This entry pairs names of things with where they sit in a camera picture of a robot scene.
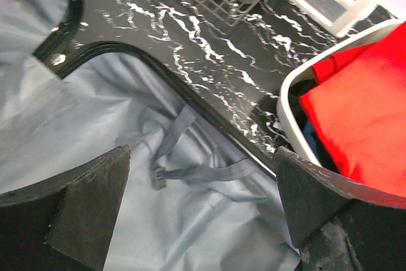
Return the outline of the light blue shirt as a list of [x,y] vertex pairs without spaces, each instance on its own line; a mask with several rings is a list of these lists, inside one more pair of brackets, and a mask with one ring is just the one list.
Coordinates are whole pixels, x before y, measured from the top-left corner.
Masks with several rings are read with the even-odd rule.
[[320,141],[316,131],[310,121],[307,121],[303,130],[303,135],[314,153],[315,157],[318,159],[319,163],[326,169],[333,172],[338,172],[336,165],[334,164],[330,154]]

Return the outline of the white black space suitcase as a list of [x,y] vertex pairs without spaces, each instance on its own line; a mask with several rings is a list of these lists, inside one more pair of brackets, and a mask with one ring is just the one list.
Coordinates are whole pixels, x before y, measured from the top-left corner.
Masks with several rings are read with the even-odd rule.
[[72,0],[1,0],[1,194],[119,146],[129,175],[103,270],[294,270],[276,183],[159,75],[103,50],[67,77],[42,55]]

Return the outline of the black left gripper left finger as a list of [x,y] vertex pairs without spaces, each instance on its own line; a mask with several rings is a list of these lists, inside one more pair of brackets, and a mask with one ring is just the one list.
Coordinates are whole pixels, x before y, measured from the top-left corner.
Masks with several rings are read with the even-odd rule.
[[1,270],[103,270],[131,151],[1,194]]

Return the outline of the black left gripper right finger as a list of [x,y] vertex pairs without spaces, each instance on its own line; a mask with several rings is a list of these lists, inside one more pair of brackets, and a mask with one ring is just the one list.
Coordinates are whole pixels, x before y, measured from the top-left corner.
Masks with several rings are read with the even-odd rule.
[[405,198],[280,147],[277,185],[302,270],[405,270]]

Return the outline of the red garment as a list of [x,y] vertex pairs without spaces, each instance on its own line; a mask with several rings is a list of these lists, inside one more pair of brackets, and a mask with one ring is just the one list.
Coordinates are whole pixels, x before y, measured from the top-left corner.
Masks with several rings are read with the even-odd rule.
[[405,195],[405,26],[312,67],[299,102],[345,177]]

